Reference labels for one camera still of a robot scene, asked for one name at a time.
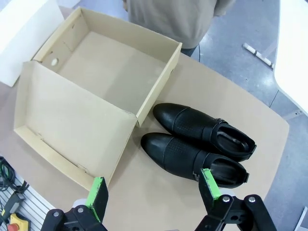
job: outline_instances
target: screw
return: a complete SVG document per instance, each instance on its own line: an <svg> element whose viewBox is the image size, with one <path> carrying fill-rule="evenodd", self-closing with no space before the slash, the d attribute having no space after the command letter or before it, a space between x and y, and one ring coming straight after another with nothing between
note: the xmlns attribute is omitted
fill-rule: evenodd
<svg viewBox="0 0 308 231"><path fill-rule="evenodd" d="M230 198L227 197L227 196L224 196L224 197L222 198L222 201L223 201L223 202L229 202L229 201L230 201Z"/></svg>
<svg viewBox="0 0 308 231"><path fill-rule="evenodd" d="M248 198L248 201L251 202L251 203L254 203L254 202L256 202L256 199L253 196L251 196L251 197Z"/></svg>

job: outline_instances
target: blue floor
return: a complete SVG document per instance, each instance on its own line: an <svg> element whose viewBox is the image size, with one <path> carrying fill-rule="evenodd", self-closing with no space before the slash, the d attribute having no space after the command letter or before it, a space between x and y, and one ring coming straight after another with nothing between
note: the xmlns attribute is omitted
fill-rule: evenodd
<svg viewBox="0 0 308 231"><path fill-rule="evenodd" d="M9 0L0 0L0 9L6 2ZM82 0L79 6L128 19L121 0ZM265 50L277 37L278 23L279 0L237 0L226 16L213 19L200 43L200 62L285 116L298 108L282 93L277 94L273 71L242 48L246 42L259 51ZM199 59L198 49L192 58ZM269 56L272 61L274 58L274 53ZM308 205L308 117L300 115L288 123L289 138L265 199L279 231L293 231L304 206Z"/></svg>

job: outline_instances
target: beige tabletop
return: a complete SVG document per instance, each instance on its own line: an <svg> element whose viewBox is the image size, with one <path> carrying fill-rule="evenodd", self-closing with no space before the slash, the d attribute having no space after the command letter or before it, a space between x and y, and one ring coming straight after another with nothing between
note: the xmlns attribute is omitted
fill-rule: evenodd
<svg viewBox="0 0 308 231"><path fill-rule="evenodd" d="M88 192L14 133L15 98L16 86L0 84L0 153L52 205L69 210ZM257 149L242 162L250 173L248 183L233 191L240 199L249 194L265 198L288 136L286 121L242 88L185 55L180 56L156 103L161 102L189 105L221 117L252 138ZM140 147L143 134L157 131L165 132L150 112L128 141L109 185L103 223L110 231L192 231L206 214L197 182L164 171Z"/></svg>

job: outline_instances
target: table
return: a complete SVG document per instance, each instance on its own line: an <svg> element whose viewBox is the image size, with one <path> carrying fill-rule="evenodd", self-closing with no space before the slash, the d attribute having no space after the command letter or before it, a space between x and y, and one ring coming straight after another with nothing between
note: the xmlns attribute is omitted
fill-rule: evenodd
<svg viewBox="0 0 308 231"><path fill-rule="evenodd" d="M14 133L15 97L16 87L0 85L0 153L38 193L67 211L88 192ZM286 121L239 86L183 54L157 100L160 102L186 104L222 117L254 139L258 145L255 153L242 162L250 178L234 192L240 199L249 194L265 198L288 136ZM197 182L164 171L140 147L143 134L157 131L164 132L150 112L128 141L109 185L104 224L110 231L189 231L206 214Z"/></svg>
<svg viewBox="0 0 308 231"><path fill-rule="evenodd" d="M280 1L274 78L279 90L308 115L308 3Z"/></svg>

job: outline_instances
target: black leather shoe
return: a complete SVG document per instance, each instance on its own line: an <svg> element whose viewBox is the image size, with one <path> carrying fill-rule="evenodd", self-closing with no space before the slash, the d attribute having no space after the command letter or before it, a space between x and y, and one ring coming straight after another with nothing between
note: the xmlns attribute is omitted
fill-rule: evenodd
<svg viewBox="0 0 308 231"><path fill-rule="evenodd" d="M214 119L188 106L160 103L154 107L153 114L171 134L235 161L249 159L256 149L251 138L223 119Z"/></svg>
<svg viewBox="0 0 308 231"><path fill-rule="evenodd" d="M248 180L249 174L236 161L200 150L169 134L145 134L141 146L161 168L179 177L198 181L201 169L208 168L219 187L235 188Z"/></svg>

